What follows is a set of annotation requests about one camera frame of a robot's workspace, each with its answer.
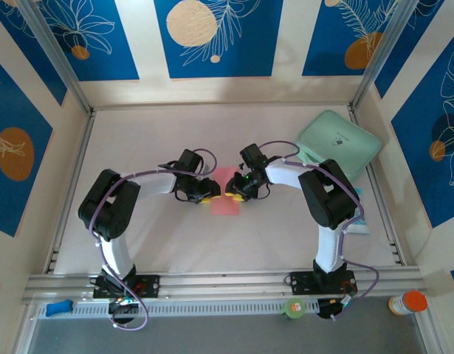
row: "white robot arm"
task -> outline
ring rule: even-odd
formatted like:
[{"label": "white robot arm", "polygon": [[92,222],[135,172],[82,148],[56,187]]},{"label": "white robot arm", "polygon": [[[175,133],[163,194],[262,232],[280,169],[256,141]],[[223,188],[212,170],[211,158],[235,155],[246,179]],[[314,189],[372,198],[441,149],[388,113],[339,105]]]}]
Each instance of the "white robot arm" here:
[{"label": "white robot arm", "polygon": [[[176,176],[172,173],[155,173],[138,177],[133,182],[140,186],[137,199],[140,200],[152,195],[173,192],[176,184]],[[108,265],[117,273],[120,279],[124,279],[134,267],[133,261],[128,254],[125,232],[112,240],[101,238],[100,242]],[[106,265],[103,265],[103,269],[107,273],[110,273]]]},{"label": "white robot arm", "polygon": [[[299,176],[306,172],[304,167],[290,166],[281,160],[275,160],[266,167],[265,171],[271,184],[285,184],[299,190],[302,189]],[[336,271],[343,265],[338,254],[340,230],[340,226],[336,229],[318,226],[318,251],[315,262],[326,273]]]}]

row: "orange cap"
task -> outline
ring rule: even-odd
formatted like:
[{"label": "orange cap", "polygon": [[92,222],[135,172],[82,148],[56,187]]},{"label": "orange cap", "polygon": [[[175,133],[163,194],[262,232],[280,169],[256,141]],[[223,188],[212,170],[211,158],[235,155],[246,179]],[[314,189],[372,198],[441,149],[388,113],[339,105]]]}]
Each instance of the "orange cap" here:
[{"label": "orange cap", "polygon": [[420,312],[427,309],[427,299],[420,291],[408,291],[403,296],[405,307],[413,312]]}]

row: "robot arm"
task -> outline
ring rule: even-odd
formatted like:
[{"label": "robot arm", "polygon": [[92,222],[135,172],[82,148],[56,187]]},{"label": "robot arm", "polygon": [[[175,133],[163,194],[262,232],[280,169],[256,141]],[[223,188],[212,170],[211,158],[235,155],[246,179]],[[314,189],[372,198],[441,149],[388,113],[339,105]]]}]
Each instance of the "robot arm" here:
[{"label": "robot arm", "polygon": [[[137,200],[157,194],[171,193],[176,185],[176,176],[172,173],[156,173],[136,178],[134,181],[140,186]],[[107,263],[121,279],[126,278],[134,268],[133,261],[128,254],[125,232],[119,237],[100,240]],[[109,273],[106,265],[103,270]]]},{"label": "robot arm", "polygon": [[[138,200],[178,191],[186,194],[186,201],[195,204],[220,196],[220,186],[215,181],[184,174],[195,173],[201,160],[200,155],[186,149],[179,160],[160,166],[166,172],[172,170],[172,173],[145,174],[133,181],[124,181],[110,195],[113,200],[104,202],[94,223],[94,232],[100,236],[100,246],[107,262],[102,270],[104,282],[109,281],[122,291],[111,275],[112,269],[130,288],[137,285],[136,268],[128,253],[125,231]],[[112,170],[104,170],[99,175],[78,210],[78,216],[87,229],[106,193],[122,178]]]},{"label": "robot arm", "polygon": [[[307,284],[304,286],[305,294],[340,294],[340,284],[353,277],[353,272],[346,271],[346,264],[339,256],[341,226],[354,216],[357,205],[336,182],[316,169],[285,164],[279,156],[268,159],[256,144],[244,148],[240,155],[251,172],[245,176],[235,173],[227,184],[226,193],[234,195],[236,200],[248,201],[258,198],[258,190],[264,184],[285,184],[301,189],[309,212],[319,224],[314,271],[300,275],[301,283]],[[358,199],[335,161],[327,160],[320,164],[320,168],[335,177]]]},{"label": "robot arm", "polygon": [[[301,183],[305,184],[305,188],[308,187],[307,177],[301,177],[304,175],[303,167],[286,165],[281,160],[276,160],[268,165],[265,171],[271,184],[285,184],[286,186],[298,188],[299,190],[303,190]],[[325,273],[336,271],[343,265],[343,261],[338,254],[340,230],[341,227],[331,229],[320,224],[318,226],[318,251],[315,262]]]}]

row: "perforated strip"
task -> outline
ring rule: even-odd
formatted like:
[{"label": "perforated strip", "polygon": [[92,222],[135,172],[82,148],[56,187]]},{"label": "perforated strip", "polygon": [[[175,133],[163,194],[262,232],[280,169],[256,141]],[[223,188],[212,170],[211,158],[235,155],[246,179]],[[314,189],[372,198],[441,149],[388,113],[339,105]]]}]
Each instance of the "perforated strip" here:
[{"label": "perforated strip", "polygon": [[[251,301],[209,301],[209,302],[147,302],[150,317],[175,316],[237,316],[237,315],[270,315],[279,314],[286,299],[282,300],[251,300]],[[306,313],[318,313],[318,301],[303,299]],[[61,313],[51,319],[82,319],[103,318],[108,316],[107,303],[78,303],[71,313]],[[46,306],[39,313],[39,319],[47,319]],[[138,310],[133,310],[124,316],[142,316]]]}]

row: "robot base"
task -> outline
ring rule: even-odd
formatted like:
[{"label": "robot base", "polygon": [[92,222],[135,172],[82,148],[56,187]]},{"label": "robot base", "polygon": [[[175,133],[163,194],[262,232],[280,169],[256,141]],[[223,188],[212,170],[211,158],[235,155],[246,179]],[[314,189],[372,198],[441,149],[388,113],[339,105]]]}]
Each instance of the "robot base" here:
[{"label": "robot base", "polygon": [[[159,292],[159,275],[133,275],[128,286],[142,299],[157,299]],[[120,288],[104,275],[97,277],[94,285],[94,299],[113,299],[124,296]]]},{"label": "robot base", "polygon": [[358,292],[353,271],[346,263],[336,271],[325,273],[314,261],[313,271],[293,271],[290,275],[293,295],[355,295]]}]

